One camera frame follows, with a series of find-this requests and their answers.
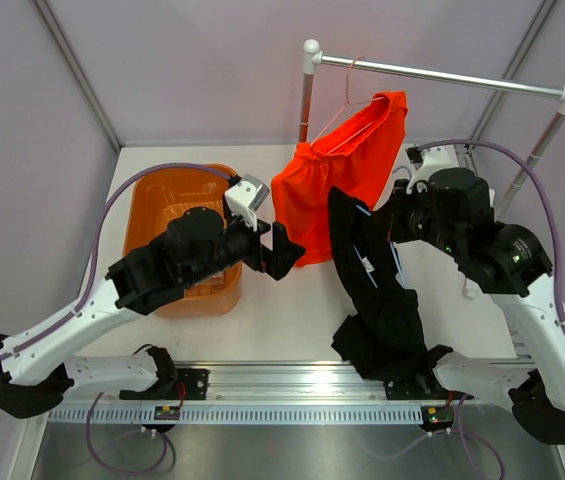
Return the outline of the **blue wire hanger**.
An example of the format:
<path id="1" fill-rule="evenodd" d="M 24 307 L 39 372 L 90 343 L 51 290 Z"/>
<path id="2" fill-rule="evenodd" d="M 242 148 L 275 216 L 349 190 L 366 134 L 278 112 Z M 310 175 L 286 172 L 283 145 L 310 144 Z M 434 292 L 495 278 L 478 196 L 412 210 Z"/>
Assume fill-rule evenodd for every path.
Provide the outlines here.
<path id="1" fill-rule="evenodd" d="M 354 207 L 352 249 L 371 286 L 375 289 L 408 286 L 396 247 L 387 230 L 364 203 Z"/>

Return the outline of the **orange shorts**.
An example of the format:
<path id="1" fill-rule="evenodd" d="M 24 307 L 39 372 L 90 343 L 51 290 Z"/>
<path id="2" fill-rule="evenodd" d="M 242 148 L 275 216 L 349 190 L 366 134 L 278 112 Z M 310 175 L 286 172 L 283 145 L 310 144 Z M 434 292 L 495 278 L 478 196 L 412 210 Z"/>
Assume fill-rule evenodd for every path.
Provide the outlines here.
<path id="1" fill-rule="evenodd" d="M 303 246 L 298 267 L 332 258 L 327 197 L 337 187 L 374 206 L 384 191 L 405 139 L 403 91 L 378 92 L 368 105 L 326 135 L 300 142 L 271 182 L 275 218 Z"/>

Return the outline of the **black shorts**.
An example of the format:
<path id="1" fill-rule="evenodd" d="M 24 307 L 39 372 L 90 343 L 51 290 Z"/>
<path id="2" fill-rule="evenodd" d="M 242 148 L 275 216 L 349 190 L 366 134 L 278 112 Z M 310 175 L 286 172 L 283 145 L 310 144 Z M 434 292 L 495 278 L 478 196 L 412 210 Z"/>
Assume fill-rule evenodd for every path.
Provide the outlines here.
<path id="1" fill-rule="evenodd" d="M 417 293 L 406 288 L 371 286 L 352 249 L 351 227 L 357 203 L 364 202 L 337 187 L 328 193 L 333 262 L 356 310 L 333 335 L 332 348 L 366 380 L 408 380 L 423 373 L 431 357 L 424 340 Z"/>

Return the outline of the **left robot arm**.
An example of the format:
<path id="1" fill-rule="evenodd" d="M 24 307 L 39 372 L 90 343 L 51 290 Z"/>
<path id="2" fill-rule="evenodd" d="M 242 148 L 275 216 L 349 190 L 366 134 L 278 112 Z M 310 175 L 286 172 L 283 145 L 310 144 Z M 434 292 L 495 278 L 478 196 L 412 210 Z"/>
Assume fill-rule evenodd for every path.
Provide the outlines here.
<path id="1" fill-rule="evenodd" d="M 70 397 L 116 392 L 123 400 L 167 398 L 179 374 L 166 349 L 92 358 L 80 350 L 182 300 L 187 290 L 229 267 L 243 263 L 280 280 L 304 253 L 279 222 L 249 226 L 242 219 L 226 222 L 204 207 L 188 210 L 111 265 L 85 298 L 18 335 L 0 334 L 0 409 L 26 419 Z"/>

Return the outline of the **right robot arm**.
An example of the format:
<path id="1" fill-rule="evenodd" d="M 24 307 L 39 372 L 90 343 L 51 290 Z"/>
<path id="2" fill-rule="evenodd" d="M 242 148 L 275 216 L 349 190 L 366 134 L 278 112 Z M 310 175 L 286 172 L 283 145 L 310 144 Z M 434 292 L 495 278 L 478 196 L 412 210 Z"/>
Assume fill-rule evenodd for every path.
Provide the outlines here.
<path id="1" fill-rule="evenodd" d="M 422 191 L 396 181 L 373 215 L 389 240 L 449 255 L 513 324 L 535 365 L 515 373 L 449 351 L 416 370 L 419 392 L 468 394 L 510 412 L 534 439 L 565 445 L 565 318 L 553 295 L 557 265 L 538 238 L 495 220 L 487 182 L 460 167 L 433 173 Z"/>

